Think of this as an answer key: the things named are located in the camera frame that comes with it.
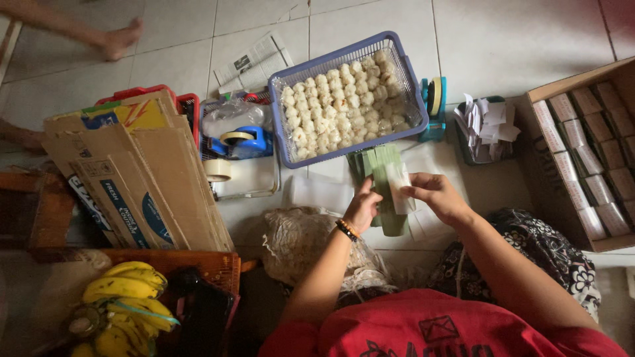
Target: purple plastic basket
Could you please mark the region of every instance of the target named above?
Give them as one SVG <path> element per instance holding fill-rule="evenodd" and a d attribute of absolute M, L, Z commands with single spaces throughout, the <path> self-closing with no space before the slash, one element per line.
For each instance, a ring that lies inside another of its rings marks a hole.
<path fill-rule="evenodd" d="M 285 86 L 293 86 L 295 83 L 304 81 L 308 77 L 326 74 L 330 69 L 339 68 L 341 64 L 349 64 L 352 61 L 361 60 L 380 49 L 387 50 L 387 54 L 395 63 L 395 74 L 401 85 L 401 98 L 404 100 L 406 106 L 406 120 L 411 128 L 406 131 L 393 133 L 361 144 L 332 151 L 328 154 L 318 155 L 315 158 L 292 162 L 290 153 L 295 152 L 296 147 L 291 139 L 292 130 L 287 126 L 284 107 L 280 101 L 283 88 Z M 280 158 L 283 164 L 288 168 L 300 168 L 346 155 L 349 152 L 385 144 L 399 138 L 409 137 L 410 135 L 424 131 L 429 122 L 428 113 L 421 99 L 417 77 L 412 70 L 410 59 L 406 56 L 401 46 L 399 36 L 393 31 L 381 32 L 337 51 L 274 73 L 269 78 L 269 95 L 271 96 L 271 110 L 274 115 L 274 129 L 281 153 Z"/>

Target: plastic bag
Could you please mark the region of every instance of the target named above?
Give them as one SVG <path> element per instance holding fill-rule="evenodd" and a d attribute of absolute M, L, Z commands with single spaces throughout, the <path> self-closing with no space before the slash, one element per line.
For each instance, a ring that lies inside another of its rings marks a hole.
<path fill-rule="evenodd" d="M 206 137 L 218 138 L 241 126 L 259 126 L 273 132 L 271 110 L 268 105 L 245 102 L 232 98 L 207 114 L 201 121 L 201 131 Z"/>

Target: blue tape dispenser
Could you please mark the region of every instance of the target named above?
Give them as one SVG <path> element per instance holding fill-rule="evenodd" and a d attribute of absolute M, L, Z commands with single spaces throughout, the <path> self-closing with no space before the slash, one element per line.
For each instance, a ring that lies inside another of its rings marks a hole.
<path fill-rule="evenodd" d="M 212 138 L 210 149 L 230 160 L 244 160 L 273 155 L 271 134 L 259 126 L 241 126 Z"/>

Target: masking tape roll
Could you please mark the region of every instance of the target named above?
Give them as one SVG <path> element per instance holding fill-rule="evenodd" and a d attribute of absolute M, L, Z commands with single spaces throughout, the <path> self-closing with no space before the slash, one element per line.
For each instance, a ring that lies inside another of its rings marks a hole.
<path fill-rule="evenodd" d="M 226 142 L 227 139 L 254 140 L 255 138 L 252 134 L 243 133 L 241 131 L 230 131 L 229 133 L 224 133 L 223 135 L 221 135 L 219 140 L 221 144 L 230 146 L 230 144 Z"/>
<path fill-rule="evenodd" d="M 203 161 L 203 169 L 209 182 L 223 182 L 232 178 L 232 164 L 223 159 Z"/>
<path fill-rule="evenodd" d="M 432 110 L 430 111 L 430 115 L 439 114 L 439 108 L 441 107 L 441 97 L 442 97 L 442 88 L 441 88 L 441 77 L 434 77 L 432 79 L 431 85 L 434 87 L 434 100 L 432 101 Z"/>

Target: hand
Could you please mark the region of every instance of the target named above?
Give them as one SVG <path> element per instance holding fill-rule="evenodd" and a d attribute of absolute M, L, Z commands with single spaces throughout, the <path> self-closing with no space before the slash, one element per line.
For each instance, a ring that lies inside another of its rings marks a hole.
<path fill-rule="evenodd" d="M 381 195 L 370 190 L 372 185 L 373 179 L 366 177 L 343 217 L 344 222 L 349 224 L 357 234 L 364 233 L 370 227 L 370 221 L 379 214 L 377 202 L 384 199 Z"/>
<path fill-rule="evenodd" d="M 410 181 L 412 186 L 402 187 L 401 193 L 427 203 L 448 226 L 461 223 L 474 213 L 445 175 L 411 173 Z"/>

